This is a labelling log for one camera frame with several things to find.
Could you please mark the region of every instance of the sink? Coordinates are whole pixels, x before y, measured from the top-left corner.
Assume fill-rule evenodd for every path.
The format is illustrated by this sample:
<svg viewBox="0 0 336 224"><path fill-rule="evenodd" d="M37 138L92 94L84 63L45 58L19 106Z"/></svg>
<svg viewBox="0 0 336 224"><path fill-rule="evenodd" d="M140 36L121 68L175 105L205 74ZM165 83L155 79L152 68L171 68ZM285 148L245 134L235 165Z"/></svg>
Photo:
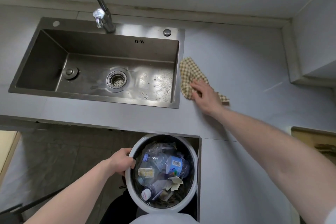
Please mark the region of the sink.
<svg viewBox="0 0 336 224"><path fill-rule="evenodd" d="M9 92L179 108L185 30L115 25L42 18Z"/></svg>

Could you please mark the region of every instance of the checkered cloth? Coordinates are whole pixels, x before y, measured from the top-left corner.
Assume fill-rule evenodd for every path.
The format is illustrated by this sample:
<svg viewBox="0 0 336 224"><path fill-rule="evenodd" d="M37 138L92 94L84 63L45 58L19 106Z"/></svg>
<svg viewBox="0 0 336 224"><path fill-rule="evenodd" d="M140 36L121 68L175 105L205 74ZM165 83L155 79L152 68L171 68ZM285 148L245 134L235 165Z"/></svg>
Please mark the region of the checkered cloth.
<svg viewBox="0 0 336 224"><path fill-rule="evenodd" d="M191 93L194 91L194 89L190 86L193 79L203 79L203 81L209 84L208 79L190 57L181 60L180 74L182 79L181 92L186 99L191 99ZM229 103L229 99L226 96L219 94L219 98L222 103Z"/></svg>

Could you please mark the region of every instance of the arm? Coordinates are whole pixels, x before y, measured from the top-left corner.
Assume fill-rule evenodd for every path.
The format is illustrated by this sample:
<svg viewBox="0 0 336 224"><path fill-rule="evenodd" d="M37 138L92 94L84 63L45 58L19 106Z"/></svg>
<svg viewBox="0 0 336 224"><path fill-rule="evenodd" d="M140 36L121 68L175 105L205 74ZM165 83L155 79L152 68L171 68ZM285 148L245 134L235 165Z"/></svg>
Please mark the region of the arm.
<svg viewBox="0 0 336 224"><path fill-rule="evenodd" d="M84 224L89 217L107 179L115 172L134 168L128 157L131 148L120 149L69 185L39 209L27 224Z"/></svg>
<svg viewBox="0 0 336 224"><path fill-rule="evenodd" d="M318 151L262 121L221 105L218 93L194 80L193 99L228 129L263 167L309 224L323 224L336 207L336 167Z"/></svg>

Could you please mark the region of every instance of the sink drain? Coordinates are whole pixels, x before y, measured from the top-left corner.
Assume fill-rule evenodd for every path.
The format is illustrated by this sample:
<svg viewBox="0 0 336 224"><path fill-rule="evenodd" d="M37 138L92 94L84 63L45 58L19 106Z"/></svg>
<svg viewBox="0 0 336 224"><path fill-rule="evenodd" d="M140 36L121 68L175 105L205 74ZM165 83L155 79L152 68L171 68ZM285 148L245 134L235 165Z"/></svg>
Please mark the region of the sink drain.
<svg viewBox="0 0 336 224"><path fill-rule="evenodd" d="M119 89L125 85L127 80L126 74L121 71L114 71L107 77L107 84L111 88Z"/></svg>

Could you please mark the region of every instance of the hand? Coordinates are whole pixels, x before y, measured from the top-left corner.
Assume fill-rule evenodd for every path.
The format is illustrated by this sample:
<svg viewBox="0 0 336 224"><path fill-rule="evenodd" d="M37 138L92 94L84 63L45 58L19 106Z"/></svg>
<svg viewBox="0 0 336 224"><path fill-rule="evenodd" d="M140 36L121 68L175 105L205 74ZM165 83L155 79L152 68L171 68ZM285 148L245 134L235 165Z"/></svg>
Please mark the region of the hand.
<svg viewBox="0 0 336 224"><path fill-rule="evenodd" d="M125 176L125 170L131 167L135 167L135 159L128 157L127 155L131 152L132 148L121 148L119 151L115 152L107 160L110 163L112 173L117 172Z"/></svg>
<svg viewBox="0 0 336 224"><path fill-rule="evenodd" d="M199 91L202 96L200 97L197 91L193 91L192 98L195 100L197 106L207 115L214 116L215 113L222 109L222 103L219 98L218 92L205 83L203 80L197 81L194 79L190 86Z"/></svg>

